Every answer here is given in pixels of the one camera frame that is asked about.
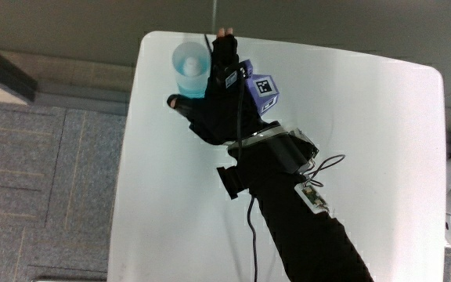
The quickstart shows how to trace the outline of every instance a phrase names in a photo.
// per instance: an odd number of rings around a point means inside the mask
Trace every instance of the wire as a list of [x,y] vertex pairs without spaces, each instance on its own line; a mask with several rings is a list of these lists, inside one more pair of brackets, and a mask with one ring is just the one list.
[[211,61],[211,53],[212,53],[212,51],[211,51],[211,47],[210,47],[210,42],[208,41],[208,37],[207,37],[206,34],[203,34],[203,36],[204,36],[204,40],[207,42],[208,52],[210,52],[210,61]]
[[[328,161],[333,160],[334,158],[340,158],[340,160],[335,161],[332,164],[329,164],[327,166],[324,166]],[[338,154],[336,156],[333,157],[329,157],[327,158],[325,161],[323,161],[319,167],[314,171],[314,172],[310,172],[313,168],[314,165],[311,168],[308,168],[304,173],[302,173],[303,175],[306,175],[308,177],[308,180],[304,182],[304,187],[308,186],[308,183],[311,183],[313,186],[317,186],[317,187],[323,187],[323,184],[319,181],[314,180],[314,178],[316,177],[316,175],[321,172],[323,169],[327,169],[331,166],[334,166],[338,163],[340,163],[341,161],[343,161],[345,159],[345,155],[344,154]]]
[[[210,52],[210,57],[212,54],[210,42],[208,41],[207,35],[203,34],[204,40],[207,43],[208,51]],[[237,133],[237,142],[238,142],[238,162],[240,161],[241,154],[242,154],[242,148],[243,148],[243,142],[241,140],[241,112],[243,110],[243,97],[244,97],[244,76],[241,71],[236,70],[240,77],[240,97],[238,101],[238,112],[236,117],[236,133]],[[254,200],[255,197],[251,195],[250,200],[250,206],[248,206],[248,213],[247,213],[247,221],[248,225],[251,229],[251,232],[253,233],[253,246],[254,246],[254,267],[255,267],[255,275],[254,275],[254,282],[257,282],[258,278],[258,264],[257,264],[257,234],[255,232],[254,226],[251,224],[251,209],[254,206]]]
[[250,201],[250,206],[248,207],[248,225],[250,226],[251,232],[253,233],[254,239],[253,239],[253,245],[254,245],[254,267],[255,267],[255,276],[254,276],[254,281],[257,282],[257,276],[258,276],[258,266],[257,266],[257,247],[256,247],[256,243],[257,243],[257,234],[255,232],[255,228],[254,226],[251,224],[251,209],[254,206],[254,196],[251,196],[251,201]]

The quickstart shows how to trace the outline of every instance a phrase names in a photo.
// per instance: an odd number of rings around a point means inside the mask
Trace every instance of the floor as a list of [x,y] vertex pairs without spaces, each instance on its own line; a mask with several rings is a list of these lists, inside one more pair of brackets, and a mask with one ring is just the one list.
[[0,103],[0,282],[106,279],[125,121]]

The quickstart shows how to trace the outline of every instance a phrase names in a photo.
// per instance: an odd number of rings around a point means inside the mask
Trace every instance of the black sleeve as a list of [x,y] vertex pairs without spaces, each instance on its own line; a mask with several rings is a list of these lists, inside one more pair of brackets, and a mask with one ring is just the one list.
[[312,213],[294,190],[298,183],[299,176],[277,173],[250,187],[290,281],[373,281],[344,226]]

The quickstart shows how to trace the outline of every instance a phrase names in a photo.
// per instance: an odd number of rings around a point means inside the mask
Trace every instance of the gloved hand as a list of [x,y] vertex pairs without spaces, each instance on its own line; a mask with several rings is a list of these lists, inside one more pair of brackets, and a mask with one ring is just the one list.
[[[220,29],[213,41],[211,54],[211,73],[207,89],[202,99],[190,99],[174,94],[168,97],[168,105],[190,121],[189,128],[203,141],[221,145],[226,141],[237,140],[237,111],[240,101],[240,83],[236,89],[226,89],[221,80],[226,67],[238,64],[237,40],[233,29],[227,32]],[[241,111],[241,137],[249,136],[268,126],[257,112],[255,101],[248,88],[243,85]]]

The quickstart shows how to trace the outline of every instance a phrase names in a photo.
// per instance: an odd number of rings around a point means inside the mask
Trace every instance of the cup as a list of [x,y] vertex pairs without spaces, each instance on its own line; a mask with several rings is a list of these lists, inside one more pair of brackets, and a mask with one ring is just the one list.
[[189,98],[203,98],[210,76],[208,49],[196,42],[177,46],[171,58],[180,94]]

